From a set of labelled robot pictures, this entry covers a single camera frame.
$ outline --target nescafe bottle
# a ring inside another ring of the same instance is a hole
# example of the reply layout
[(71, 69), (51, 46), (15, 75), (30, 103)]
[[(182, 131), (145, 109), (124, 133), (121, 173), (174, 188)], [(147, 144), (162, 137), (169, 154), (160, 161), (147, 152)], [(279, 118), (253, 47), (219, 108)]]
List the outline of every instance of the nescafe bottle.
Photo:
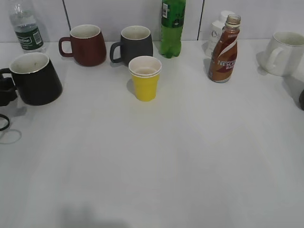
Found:
[(227, 17), (223, 34), (214, 48), (210, 67), (209, 78), (214, 82), (227, 82), (232, 74), (238, 55), (237, 38), (241, 17), (231, 14)]

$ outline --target clear plastic bottle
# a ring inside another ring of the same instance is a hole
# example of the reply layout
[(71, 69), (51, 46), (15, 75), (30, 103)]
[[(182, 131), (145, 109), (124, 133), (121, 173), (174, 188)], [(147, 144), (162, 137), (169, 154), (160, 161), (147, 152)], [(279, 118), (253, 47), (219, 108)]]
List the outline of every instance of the clear plastic bottle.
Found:
[(166, 58), (180, 55), (185, 9), (186, 0), (162, 0), (160, 53)]
[(43, 52), (41, 38), (34, 9), (30, 0), (7, 0), (9, 19), (24, 52)]

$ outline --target green plastic bottle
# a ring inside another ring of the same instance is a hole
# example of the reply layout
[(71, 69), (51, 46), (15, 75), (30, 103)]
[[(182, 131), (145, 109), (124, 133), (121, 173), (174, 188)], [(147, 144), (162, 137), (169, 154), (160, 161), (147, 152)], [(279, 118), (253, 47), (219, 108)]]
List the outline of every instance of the green plastic bottle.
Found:
[(180, 55), (185, 9), (186, 0), (162, 0), (160, 53), (166, 58)]

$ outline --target black cable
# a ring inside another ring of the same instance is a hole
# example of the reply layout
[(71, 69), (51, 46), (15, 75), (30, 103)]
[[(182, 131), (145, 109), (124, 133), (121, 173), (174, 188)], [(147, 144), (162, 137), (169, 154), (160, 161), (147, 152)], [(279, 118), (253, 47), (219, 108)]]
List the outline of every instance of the black cable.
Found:
[(2, 115), (2, 114), (0, 114), (0, 118), (3, 118), (8, 122), (4, 127), (0, 128), (0, 132), (2, 132), (5, 129), (8, 129), (8, 127), (10, 126), (9, 125), (10, 124), (10, 119), (6, 115)]

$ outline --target yellow paper cup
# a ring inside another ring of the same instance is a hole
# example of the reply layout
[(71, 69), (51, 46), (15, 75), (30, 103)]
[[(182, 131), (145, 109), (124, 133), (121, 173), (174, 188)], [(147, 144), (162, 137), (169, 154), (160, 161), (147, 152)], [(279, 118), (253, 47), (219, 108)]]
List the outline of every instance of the yellow paper cup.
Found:
[(160, 60), (151, 56), (139, 56), (131, 60), (129, 70), (138, 100), (151, 101), (156, 97), (161, 67)]

